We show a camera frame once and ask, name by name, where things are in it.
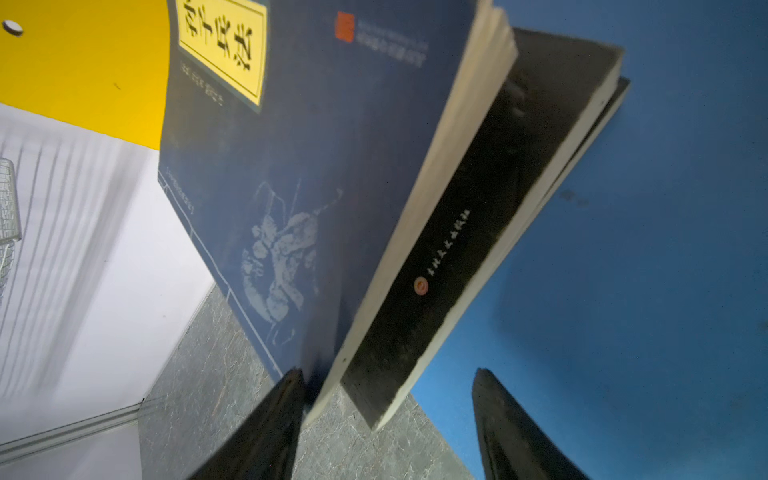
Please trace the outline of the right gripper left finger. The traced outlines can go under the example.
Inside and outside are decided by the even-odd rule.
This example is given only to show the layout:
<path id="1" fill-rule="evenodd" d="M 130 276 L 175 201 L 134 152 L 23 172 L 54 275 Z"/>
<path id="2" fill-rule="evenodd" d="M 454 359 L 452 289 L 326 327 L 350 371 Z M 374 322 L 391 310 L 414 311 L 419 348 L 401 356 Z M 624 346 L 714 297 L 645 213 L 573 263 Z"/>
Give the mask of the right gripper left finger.
<path id="1" fill-rule="evenodd" d="M 288 371 L 192 479 L 290 479 L 305 406 L 300 369 Z"/>

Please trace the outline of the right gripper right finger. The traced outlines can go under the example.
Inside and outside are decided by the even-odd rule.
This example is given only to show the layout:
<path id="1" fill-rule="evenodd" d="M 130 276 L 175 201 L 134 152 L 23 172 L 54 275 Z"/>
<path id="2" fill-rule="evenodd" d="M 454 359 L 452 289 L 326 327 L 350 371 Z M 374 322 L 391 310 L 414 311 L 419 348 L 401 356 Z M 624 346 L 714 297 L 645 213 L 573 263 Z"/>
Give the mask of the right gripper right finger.
<path id="1" fill-rule="evenodd" d="M 472 401 L 487 479 L 587 478 L 490 370 L 476 371 Z"/>

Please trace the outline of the blue book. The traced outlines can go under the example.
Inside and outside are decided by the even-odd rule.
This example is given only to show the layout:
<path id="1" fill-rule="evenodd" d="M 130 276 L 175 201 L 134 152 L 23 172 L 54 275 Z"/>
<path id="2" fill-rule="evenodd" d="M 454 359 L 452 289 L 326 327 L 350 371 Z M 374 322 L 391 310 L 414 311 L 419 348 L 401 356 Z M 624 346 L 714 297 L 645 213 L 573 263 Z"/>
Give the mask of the blue book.
<path id="1" fill-rule="evenodd" d="M 324 410 L 518 55 L 491 1 L 171 1 L 158 179 Z"/>

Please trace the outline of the black wolf-eyes book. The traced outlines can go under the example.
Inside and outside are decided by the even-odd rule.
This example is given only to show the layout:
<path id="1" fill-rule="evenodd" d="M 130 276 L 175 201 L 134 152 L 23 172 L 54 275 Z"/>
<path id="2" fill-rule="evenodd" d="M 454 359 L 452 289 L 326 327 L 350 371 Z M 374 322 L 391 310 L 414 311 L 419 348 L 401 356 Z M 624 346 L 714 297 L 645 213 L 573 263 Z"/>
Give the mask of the black wolf-eyes book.
<path id="1" fill-rule="evenodd" d="M 623 103 L 616 77 L 571 97 L 545 88 L 533 112 L 482 126 L 356 356 L 345 388 L 381 429 L 415 386 L 480 290 Z"/>

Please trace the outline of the black book orange title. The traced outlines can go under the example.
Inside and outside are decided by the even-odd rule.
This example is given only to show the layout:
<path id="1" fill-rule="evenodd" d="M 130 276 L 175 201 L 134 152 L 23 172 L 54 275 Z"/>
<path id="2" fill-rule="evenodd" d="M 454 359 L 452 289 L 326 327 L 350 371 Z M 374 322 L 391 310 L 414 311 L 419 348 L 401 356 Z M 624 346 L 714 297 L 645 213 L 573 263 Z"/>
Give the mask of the black book orange title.
<path id="1" fill-rule="evenodd" d="M 614 104 L 622 47 L 516 29 L 507 78 L 342 383 L 382 428 Z"/>

